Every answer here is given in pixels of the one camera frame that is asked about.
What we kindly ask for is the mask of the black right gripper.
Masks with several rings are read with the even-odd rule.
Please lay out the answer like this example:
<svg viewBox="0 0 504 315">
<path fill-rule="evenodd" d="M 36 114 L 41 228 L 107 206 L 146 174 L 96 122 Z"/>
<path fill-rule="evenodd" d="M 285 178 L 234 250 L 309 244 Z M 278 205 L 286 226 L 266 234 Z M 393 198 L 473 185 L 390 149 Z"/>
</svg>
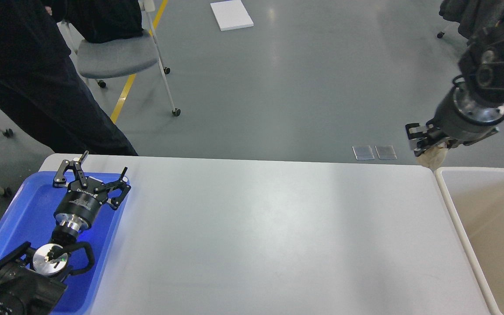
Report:
<svg viewBox="0 0 504 315">
<path fill-rule="evenodd" d="M 466 84 L 456 84 L 427 124 L 406 124 L 406 135 L 414 156 L 420 157 L 432 148 L 447 149 L 447 141 L 472 145 L 495 134 L 503 121 L 504 102 L 488 102 Z"/>
</svg>

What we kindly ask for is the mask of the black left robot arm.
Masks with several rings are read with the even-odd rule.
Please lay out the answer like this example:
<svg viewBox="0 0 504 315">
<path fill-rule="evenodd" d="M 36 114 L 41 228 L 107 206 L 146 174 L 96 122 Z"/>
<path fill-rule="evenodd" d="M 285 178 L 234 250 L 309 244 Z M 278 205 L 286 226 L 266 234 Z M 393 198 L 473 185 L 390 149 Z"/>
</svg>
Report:
<svg viewBox="0 0 504 315">
<path fill-rule="evenodd" d="M 82 315 L 92 305 L 131 185 L 78 159 L 21 185 L 0 220 L 0 315 Z"/>
</svg>

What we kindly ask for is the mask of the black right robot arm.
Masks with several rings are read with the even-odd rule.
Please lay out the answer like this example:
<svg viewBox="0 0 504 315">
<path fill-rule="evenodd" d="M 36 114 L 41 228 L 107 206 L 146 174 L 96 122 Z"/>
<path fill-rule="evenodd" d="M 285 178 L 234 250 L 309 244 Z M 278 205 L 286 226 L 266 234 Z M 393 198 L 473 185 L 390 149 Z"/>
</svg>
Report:
<svg viewBox="0 0 504 315">
<path fill-rule="evenodd" d="M 437 147 L 470 146 L 498 132 L 504 121 L 504 12 L 470 37 L 458 67 L 434 117 L 405 126 L 416 157 Z"/>
</svg>

